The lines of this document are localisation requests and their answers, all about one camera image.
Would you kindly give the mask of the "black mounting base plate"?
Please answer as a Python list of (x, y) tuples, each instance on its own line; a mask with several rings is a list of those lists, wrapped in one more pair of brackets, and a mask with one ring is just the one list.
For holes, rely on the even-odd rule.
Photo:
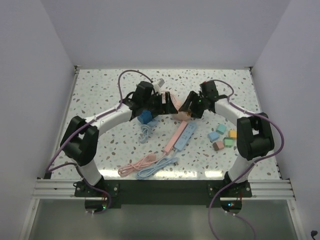
[(97, 211), (123, 205), (223, 206), (240, 210), (242, 199), (253, 196), (248, 181), (233, 184), (217, 197), (223, 180), (105, 180), (105, 192), (92, 189), (83, 181), (73, 186), (74, 196), (85, 200), (85, 208)]

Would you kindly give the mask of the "light blue power strip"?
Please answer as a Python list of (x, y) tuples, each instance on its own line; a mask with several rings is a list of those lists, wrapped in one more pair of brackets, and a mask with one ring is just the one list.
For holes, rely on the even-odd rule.
[(191, 136), (193, 135), (196, 129), (197, 129), (197, 124), (195, 122), (189, 122), (185, 127), (185, 129), (183, 130), (180, 137), (178, 138), (178, 140), (176, 141), (174, 145), (174, 149), (176, 151), (181, 152), (184, 149), (184, 147), (187, 145), (189, 139), (191, 138)]

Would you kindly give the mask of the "yellow charger plug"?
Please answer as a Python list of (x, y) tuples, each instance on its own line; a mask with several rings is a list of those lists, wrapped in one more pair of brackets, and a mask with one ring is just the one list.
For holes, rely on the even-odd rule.
[(237, 131), (234, 130), (234, 129), (231, 129), (229, 132), (228, 132), (228, 137), (233, 139), (233, 140), (236, 140), (237, 139)]

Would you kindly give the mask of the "light green charger plug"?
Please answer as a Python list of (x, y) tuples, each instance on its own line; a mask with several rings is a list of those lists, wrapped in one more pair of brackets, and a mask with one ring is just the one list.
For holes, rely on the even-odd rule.
[(225, 148), (231, 148), (235, 144), (236, 140), (231, 137), (225, 137), (223, 139), (223, 144)]

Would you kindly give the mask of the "pink brown charger plug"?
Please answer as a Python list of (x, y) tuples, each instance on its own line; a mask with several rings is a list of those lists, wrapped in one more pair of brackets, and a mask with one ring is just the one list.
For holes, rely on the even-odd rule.
[(224, 145), (224, 143), (222, 142), (222, 141), (216, 141), (216, 142), (214, 142), (213, 143), (213, 149), (215, 150), (215, 151), (221, 151), (221, 150), (223, 150), (224, 148), (225, 148), (225, 145)]

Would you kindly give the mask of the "pink round socket base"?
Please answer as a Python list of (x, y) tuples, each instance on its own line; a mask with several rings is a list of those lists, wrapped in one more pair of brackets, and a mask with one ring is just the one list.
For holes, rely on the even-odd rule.
[(173, 101), (173, 105), (177, 109), (178, 113), (173, 114), (172, 117), (178, 121), (189, 121), (191, 119), (191, 117), (186, 112), (179, 111), (182, 104), (183, 103), (179, 99), (176, 99)]

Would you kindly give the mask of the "turquoise charger plug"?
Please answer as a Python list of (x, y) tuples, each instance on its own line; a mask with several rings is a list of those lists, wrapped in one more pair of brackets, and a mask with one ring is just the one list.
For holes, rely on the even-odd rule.
[(219, 124), (216, 128), (216, 132), (220, 135), (224, 135), (227, 130), (227, 127), (224, 124)]

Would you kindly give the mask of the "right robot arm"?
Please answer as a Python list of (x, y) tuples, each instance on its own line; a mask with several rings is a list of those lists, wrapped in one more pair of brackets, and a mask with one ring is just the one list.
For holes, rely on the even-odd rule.
[(248, 180), (248, 168), (254, 160), (265, 157), (275, 147), (269, 116), (253, 113), (230, 102), (230, 96), (219, 94), (214, 80), (200, 84), (200, 91), (190, 91), (179, 108), (194, 119), (200, 119), (205, 110), (226, 118), (236, 126), (238, 156), (233, 166), (225, 173), (223, 192), (230, 197), (240, 190), (240, 183)]

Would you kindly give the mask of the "pink power strip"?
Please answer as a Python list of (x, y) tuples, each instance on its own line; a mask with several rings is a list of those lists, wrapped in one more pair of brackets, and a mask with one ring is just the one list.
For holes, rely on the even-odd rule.
[(185, 130), (187, 125), (188, 125), (187, 121), (183, 121), (179, 125), (179, 127), (177, 128), (177, 130), (173, 134), (172, 138), (169, 140), (169, 142), (167, 143), (167, 145), (163, 149), (163, 152), (165, 155), (168, 155), (170, 153), (170, 151), (173, 149), (174, 145), (178, 141), (179, 137), (181, 136), (181, 134), (183, 133), (183, 131)]

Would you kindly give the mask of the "light blue round socket base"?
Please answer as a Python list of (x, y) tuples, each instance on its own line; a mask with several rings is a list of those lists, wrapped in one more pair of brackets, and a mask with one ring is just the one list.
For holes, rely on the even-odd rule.
[(155, 126), (158, 124), (158, 122), (159, 122), (159, 118), (156, 117), (156, 118), (154, 118), (152, 121), (150, 121), (149, 123), (147, 123), (146, 125), (149, 126), (149, 127), (151, 127), (151, 128), (153, 128), (153, 127), (155, 127)]

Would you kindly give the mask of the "light blue charger plug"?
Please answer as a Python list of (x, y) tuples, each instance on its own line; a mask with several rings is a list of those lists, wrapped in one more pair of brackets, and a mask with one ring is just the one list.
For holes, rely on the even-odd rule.
[(210, 142), (217, 141), (220, 138), (220, 134), (217, 133), (216, 131), (210, 132), (207, 136), (208, 136)]

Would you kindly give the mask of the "aluminium front rail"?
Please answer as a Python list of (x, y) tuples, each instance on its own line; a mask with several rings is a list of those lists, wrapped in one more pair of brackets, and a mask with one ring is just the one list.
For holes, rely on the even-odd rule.
[(39, 200), (70, 200), (75, 198), (77, 179), (37, 179), (31, 197)]

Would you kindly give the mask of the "blue cube socket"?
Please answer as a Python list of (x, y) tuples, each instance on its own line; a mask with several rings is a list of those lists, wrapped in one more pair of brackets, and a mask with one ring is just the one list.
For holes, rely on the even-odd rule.
[(137, 117), (137, 120), (142, 125), (147, 125), (153, 120), (153, 115), (149, 110), (143, 110), (142, 113)]

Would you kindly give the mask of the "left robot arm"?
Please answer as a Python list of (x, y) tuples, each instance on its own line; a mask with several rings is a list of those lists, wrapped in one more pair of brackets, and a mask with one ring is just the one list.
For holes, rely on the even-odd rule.
[(143, 111), (149, 111), (152, 118), (178, 113), (170, 93), (161, 93), (164, 83), (161, 78), (154, 83), (141, 81), (135, 91), (120, 100), (118, 105), (98, 115), (71, 119), (60, 146), (65, 155), (77, 164), (83, 180), (87, 182), (85, 189), (92, 196), (99, 196), (105, 188), (104, 177), (94, 161), (101, 135), (133, 120)]

